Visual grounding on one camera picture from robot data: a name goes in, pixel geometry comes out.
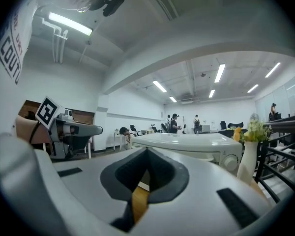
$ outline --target man in black shirt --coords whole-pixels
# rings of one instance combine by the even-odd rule
[[[173,114],[173,118],[171,121],[171,131],[170,131],[171,134],[177,134],[177,131],[181,129],[181,126],[177,126],[177,122],[176,122],[177,117],[178,117],[177,114]]]

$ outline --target black seat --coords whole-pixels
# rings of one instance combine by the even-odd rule
[[[244,123],[243,122],[241,122],[241,123],[238,123],[238,124],[234,124],[234,123],[230,123],[230,124],[228,124],[228,128],[231,128],[231,127],[235,127],[235,128],[238,128],[238,127],[240,127],[240,128],[242,128],[244,126]]]
[[[134,125],[130,125],[130,129],[134,132],[134,136],[140,136],[139,131],[137,131]]]
[[[226,122],[225,121],[221,121],[221,129],[226,129]]]
[[[154,127],[155,124],[152,124],[151,126],[152,126],[152,129],[154,130],[155,133],[163,133],[162,130],[159,130],[159,129],[157,129],[156,127]]]

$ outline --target white wall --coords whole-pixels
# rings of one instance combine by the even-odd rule
[[[200,123],[211,125],[211,129],[221,129],[221,121],[229,123],[244,123],[247,127],[250,116],[256,112],[255,102],[252,99],[236,100],[226,102],[212,102],[202,104],[170,104],[165,105],[165,115],[178,114],[177,124],[183,127],[183,116],[187,124],[187,133],[192,133],[193,120],[195,115],[199,116]]]
[[[256,101],[258,99],[261,99],[261,98],[267,96],[268,94],[272,93],[273,91],[275,91],[279,87],[283,86],[286,82],[291,80],[293,77],[295,77],[295,59],[293,59],[293,62],[291,62],[288,66],[284,67],[284,69],[282,69],[282,71],[280,71],[280,74],[276,77],[275,81],[270,83],[264,89],[260,90],[256,94],[254,100]]]
[[[106,147],[113,146],[114,130],[135,125],[137,131],[151,129],[155,124],[160,129],[162,122],[161,112],[164,114],[164,105],[149,98],[130,87],[123,87],[109,94],[109,104],[105,124]]]
[[[65,108],[95,112],[102,74],[64,57],[54,63],[51,51],[29,48],[19,85],[27,100],[41,102],[47,95]]]

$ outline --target black slot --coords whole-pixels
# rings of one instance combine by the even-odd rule
[[[217,194],[242,228],[258,219],[258,216],[231,189],[218,190]]]
[[[77,174],[79,172],[82,172],[80,168],[73,168],[73,169],[64,170],[64,171],[58,171],[58,175],[59,177],[66,177],[69,175]]]

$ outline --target black chair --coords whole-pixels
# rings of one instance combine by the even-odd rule
[[[136,132],[136,133],[134,133],[134,136],[140,136],[139,131],[136,130],[134,125],[130,125],[130,129],[131,129],[131,131]]]
[[[234,124],[234,123],[230,123],[230,124],[228,124],[228,128],[231,128],[231,127],[235,127],[235,128],[238,128],[238,127],[240,127],[240,128],[242,128],[244,126],[244,123],[243,122],[241,122],[241,123],[238,123],[238,124]]]
[[[152,124],[151,126],[152,126],[152,129],[154,130],[154,133],[163,133],[162,130],[159,130],[159,129],[157,129],[156,127],[154,127],[155,124]]]
[[[167,133],[167,129],[166,129],[165,124],[162,123],[162,124],[161,124],[161,127],[162,127],[163,132],[164,132],[164,133]]]
[[[226,129],[226,122],[221,121],[221,129]]]
[[[223,136],[227,136],[229,138],[232,138],[234,135],[234,131],[232,129],[218,131],[218,133],[222,134]]]

